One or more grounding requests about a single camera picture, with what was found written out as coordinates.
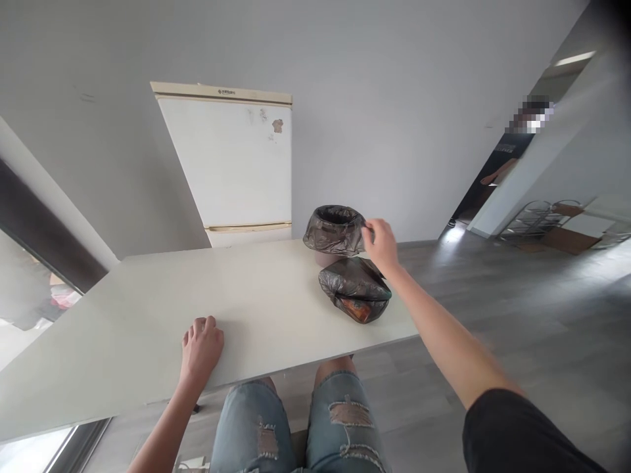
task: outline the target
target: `black sleeve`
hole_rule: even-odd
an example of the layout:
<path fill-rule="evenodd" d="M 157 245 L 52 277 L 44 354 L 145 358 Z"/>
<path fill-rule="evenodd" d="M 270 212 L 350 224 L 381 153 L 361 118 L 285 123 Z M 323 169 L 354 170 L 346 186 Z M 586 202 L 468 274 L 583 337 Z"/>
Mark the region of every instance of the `black sleeve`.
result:
<path fill-rule="evenodd" d="M 470 473 L 605 472 L 512 391 L 483 393 L 467 412 L 462 441 Z"/>

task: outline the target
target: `refrigerator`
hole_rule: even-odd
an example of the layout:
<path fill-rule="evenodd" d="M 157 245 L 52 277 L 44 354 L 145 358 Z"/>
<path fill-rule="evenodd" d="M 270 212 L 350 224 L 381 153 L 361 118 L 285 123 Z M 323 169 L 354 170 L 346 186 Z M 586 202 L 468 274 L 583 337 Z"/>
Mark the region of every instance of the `refrigerator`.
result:
<path fill-rule="evenodd" d="M 151 86 L 211 246 L 291 239 L 291 95 Z"/>

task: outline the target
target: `gray floor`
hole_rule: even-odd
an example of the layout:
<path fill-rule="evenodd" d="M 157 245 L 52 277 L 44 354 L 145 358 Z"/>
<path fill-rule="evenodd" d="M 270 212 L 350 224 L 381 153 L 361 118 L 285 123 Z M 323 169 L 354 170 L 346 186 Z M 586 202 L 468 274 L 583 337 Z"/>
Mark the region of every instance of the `gray floor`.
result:
<path fill-rule="evenodd" d="M 527 254 L 459 224 L 439 242 L 403 245 L 400 259 L 579 448 L 611 472 L 631 470 L 631 242 L 580 256 Z M 394 471 L 465 471 L 465 411 L 420 339 L 355 362 Z M 315 371 L 273 376 L 292 431 L 306 427 Z M 211 455 L 226 391 L 201 399 L 182 460 Z M 115 418 L 86 472 L 125 471 L 163 409 Z"/>

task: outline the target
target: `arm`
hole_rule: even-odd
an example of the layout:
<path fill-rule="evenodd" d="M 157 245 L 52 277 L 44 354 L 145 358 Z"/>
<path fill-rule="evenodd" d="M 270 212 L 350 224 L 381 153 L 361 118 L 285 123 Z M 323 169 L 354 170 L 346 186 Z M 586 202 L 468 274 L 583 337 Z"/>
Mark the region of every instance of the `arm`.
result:
<path fill-rule="evenodd" d="M 134 458 L 128 473 L 171 473 L 179 444 L 223 349 L 223 331 L 214 317 L 195 319 L 182 339 L 182 369 L 175 394 Z"/>
<path fill-rule="evenodd" d="M 517 162 L 516 158 L 510 158 L 507 162 L 505 162 L 500 169 L 498 169 L 497 171 L 495 171 L 493 174 L 489 174 L 488 176 L 486 176 L 485 178 L 483 178 L 480 181 L 480 184 L 491 184 L 491 182 L 493 182 L 493 179 L 495 179 L 497 176 L 499 176 L 500 174 L 502 174 L 505 170 L 507 170 L 508 168 L 510 168 L 513 164 L 515 164 L 515 162 Z"/>
<path fill-rule="evenodd" d="M 468 409 L 482 393 L 504 388 L 524 395 L 509 381 L 493 356 L 444 307 L 428 295 L 399 264 L 390 225 L 368 220 L 363 240 L 372 261 L 403 299 L 434 362 Z"/>

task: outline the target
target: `sticker residue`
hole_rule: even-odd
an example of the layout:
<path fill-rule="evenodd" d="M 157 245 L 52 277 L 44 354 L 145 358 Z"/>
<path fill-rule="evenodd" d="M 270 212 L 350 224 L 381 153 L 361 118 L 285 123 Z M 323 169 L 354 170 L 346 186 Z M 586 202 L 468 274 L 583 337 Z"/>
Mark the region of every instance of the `sticker residue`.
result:
<path fill-rule="evenodd" d="M 283 132 L 283 121 L 280 118 L 274 120 L 271 125 L 274 127 L 274 133 Z"/>

